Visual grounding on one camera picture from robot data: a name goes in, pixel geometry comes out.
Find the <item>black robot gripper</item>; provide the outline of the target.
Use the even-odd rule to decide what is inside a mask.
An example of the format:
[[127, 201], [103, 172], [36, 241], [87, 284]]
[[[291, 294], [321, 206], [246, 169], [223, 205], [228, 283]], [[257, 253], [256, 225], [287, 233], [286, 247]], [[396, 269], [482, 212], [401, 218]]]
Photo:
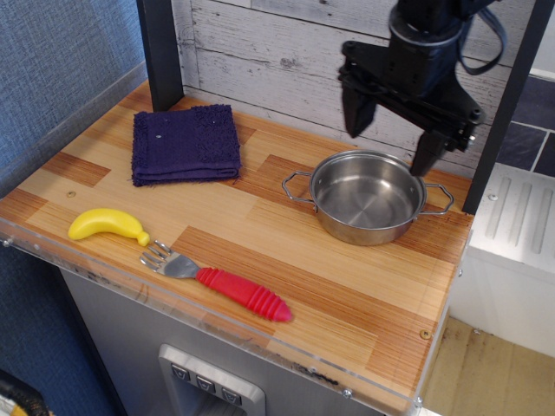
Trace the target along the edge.
[[455, 67], [463, 23], [436, 32], [417, 29], [400, 16], [389, 20], [388, 46], [347, 41], [339, 70], [345, 129], [358, 137], [381, 105], [423, 130], [410, 173], [424, 177], [446, 151], [464, 151], [484, 120], [459, 84]]

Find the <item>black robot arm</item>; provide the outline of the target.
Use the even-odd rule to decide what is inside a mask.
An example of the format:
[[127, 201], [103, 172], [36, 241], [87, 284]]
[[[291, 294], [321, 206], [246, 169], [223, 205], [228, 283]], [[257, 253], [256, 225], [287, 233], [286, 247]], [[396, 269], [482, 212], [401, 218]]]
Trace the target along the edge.
[[456, 66], [475, 16], [506, 44], [487, 1], [400, 1], [388, 20], [389, 44], [348, 41], [339, 70], [347, 133], [360, 135], [381, 105], [422, 130], [412, 175], [422, 177], [445, 152], [465, 151], [485, 119], [459, 84]]

